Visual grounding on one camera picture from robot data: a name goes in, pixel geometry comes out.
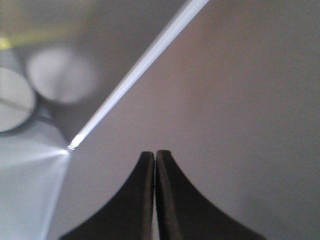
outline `white light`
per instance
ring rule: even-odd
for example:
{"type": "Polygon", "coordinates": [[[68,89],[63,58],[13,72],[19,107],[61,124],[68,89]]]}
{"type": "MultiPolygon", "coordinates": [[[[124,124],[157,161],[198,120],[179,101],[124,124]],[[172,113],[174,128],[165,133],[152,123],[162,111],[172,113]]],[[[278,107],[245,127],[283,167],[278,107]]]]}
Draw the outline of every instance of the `white light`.
{"type": "Polygon", "coordinates": [[[68,149],[74,150],[85,139],[85,137],[98,125],[116,103],[136,83],[150,65],[161,55],[168,45],[178,36],[187,24],[198,14],[198,12],[209,2],[209,0],[190,0],[186,2],[176,13],[164,30],[147,48],[130,71],[124,76],[112,93],[107,97],[99,109],[94,113],[86,125],[72,140],[68,149]]]}

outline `black pointed object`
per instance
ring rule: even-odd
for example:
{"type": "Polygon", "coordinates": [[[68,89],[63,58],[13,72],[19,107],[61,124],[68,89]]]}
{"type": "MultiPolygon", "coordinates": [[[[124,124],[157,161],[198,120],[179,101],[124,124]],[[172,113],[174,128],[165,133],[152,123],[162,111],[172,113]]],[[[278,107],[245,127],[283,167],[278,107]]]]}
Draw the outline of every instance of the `black pointed object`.
{"type": "Polygon", "coordinates": [[[151,240],[154,154],[142,152],[132,173],[96,214],[61,240],[151,240]]]}
{"type": "Polygon", "coordinates": [[[156,211],[161,240],[265,240],[209,202],[171,152],[156,154],[156,211]]]}

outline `reflective surface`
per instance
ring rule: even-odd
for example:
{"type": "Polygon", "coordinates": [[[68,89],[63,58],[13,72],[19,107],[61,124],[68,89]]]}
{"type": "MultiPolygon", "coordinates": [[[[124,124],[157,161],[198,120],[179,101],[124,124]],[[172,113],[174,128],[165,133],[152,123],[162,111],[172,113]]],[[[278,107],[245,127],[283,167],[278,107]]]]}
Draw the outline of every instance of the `reflective surface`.
{"type": "Polygon", "coordinates": [[[23,124],[35,107],[36,95],[28,81],[18,73],[0,67],[0,132],[23,124]]]}

